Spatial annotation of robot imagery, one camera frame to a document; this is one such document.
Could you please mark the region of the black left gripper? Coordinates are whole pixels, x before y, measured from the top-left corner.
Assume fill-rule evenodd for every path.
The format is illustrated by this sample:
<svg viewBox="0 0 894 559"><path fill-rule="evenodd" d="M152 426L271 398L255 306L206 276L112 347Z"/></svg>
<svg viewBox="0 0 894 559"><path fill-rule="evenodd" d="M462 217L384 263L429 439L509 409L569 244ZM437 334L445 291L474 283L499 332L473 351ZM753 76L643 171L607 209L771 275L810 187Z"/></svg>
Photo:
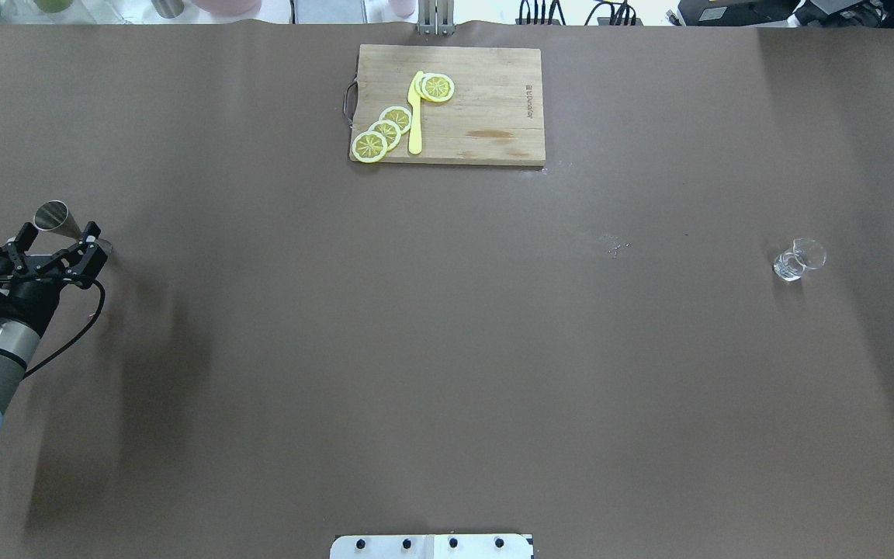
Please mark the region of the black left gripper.
<svg viewBox="0 0 894 559"><path fill-rule="evenodd" d="M0 301L0 318L24 323L28 327L47 327L59 307L65 284L88 290L109 261L109 242L99 238L102 228L88 222L82 233L75 234L74 225L40 227L40 232L73 237L74 244L40 259L40 276L29 273L27 251L39 231L34 224L24 223L18 233L0 245L0 289L8 294Z"/></svg>

